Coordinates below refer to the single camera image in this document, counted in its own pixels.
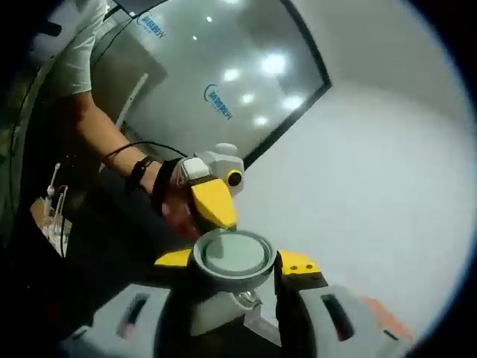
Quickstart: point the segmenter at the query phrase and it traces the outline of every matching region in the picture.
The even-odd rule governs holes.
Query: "yellow bracket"
[[[221,179],[212,179],[192,187],[195,207],[199,214],[217,227],[229,229],[237,225],[229,188]]]
[[[187,262],[189,261],[189,256],[192,249],[187,248],[186,250],[180,250],[175,252],[170,252],[161,256],[154,263],[155,266],[173,266],[173,267],[187,267]]]
[[[315,261],[306,255],[286,250],[278,251],[282,257],[282,274],[312,274],[321,272]]]

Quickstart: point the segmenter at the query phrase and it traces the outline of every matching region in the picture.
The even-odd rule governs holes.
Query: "white t-shirt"
[[[75,0],[75,3],[82,20],[75,38],[54,59],[44,84],[48,97],[65,97],[91,90],[91,52],[107,4],[106,0]]]

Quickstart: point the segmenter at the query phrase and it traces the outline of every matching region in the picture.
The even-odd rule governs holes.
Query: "man's arm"
[[[99,157],[104,157],[130,143],[113,124],[110,117],[96,106],[91,92],[62,98],[59,100],[59,105],[62,116],[73,121],[76,134]],[[145,154],[138,148],[130,147],[108,157],[105,164],[123,177],[127,177],[136,163],[144,157]],[[149,194],[152,193],[160,166],[160,163],[152,162],[142,177],[141,185]]]
[[[109,116],[98,108],[91,93],[91,53],[95,35],[106,13],[105,0],[83,2],[85,20],[79,32],[56,59],[45,84],[45,93],[52,107],[64,121],[73,121],[73,128],[97,155],[105,155],[129,144]],[[145,157],[139,149],[128,148],[107,158],[106,165],[127,177],[134,165]],[[152,163],[141,185],[151,194],[160,164]]]

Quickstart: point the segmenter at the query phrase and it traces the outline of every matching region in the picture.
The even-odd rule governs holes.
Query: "white wall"
[[[314,257],[420,335],[476,208],[470,113],[438,42],[391,0],[295,0],[334,87],[248,170],[240,226]]]

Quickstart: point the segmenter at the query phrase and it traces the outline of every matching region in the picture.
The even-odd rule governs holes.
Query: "man's hand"
[[[195,227],[194,218],[192,216],[190,188],[181,186],[180,182],[180,166],[183,161],[180,160],[175,166],[171,178],[167,183],[168,187],[165,191],[165,197],[160,205],[161,215],[164,217],[168,226],[179,236],[190,239],[197,239],[200,234]],[[146,192],[152,196],[154,183],[159,172],[158,166],[152,163],[141,181],[141,185]]]

